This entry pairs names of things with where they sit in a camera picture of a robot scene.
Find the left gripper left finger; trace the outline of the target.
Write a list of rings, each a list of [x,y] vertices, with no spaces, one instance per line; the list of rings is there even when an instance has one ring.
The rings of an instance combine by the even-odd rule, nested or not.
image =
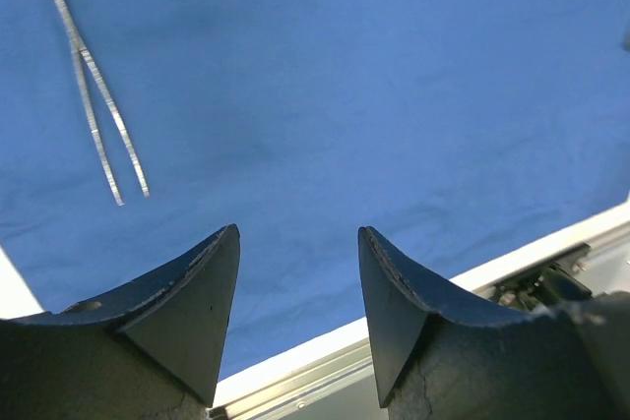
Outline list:
[[[1,324],[5,419],[201,419],[213,404],[240,260],[228,225],[60,313]]]

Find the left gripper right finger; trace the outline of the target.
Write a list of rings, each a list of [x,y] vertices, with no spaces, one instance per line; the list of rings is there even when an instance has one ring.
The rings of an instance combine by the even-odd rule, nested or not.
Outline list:
[[[358,259],[379,405],[392,419],[625,419],[629,295],[533,312],[478,296],[372,227]]]

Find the blue surgical cloth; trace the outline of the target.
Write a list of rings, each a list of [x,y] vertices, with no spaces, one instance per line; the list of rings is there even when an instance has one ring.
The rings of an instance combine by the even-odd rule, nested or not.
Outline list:
[[[1,0],[1,244],[60,311],[241,233],[221,372],[624,201],[629,0]]]

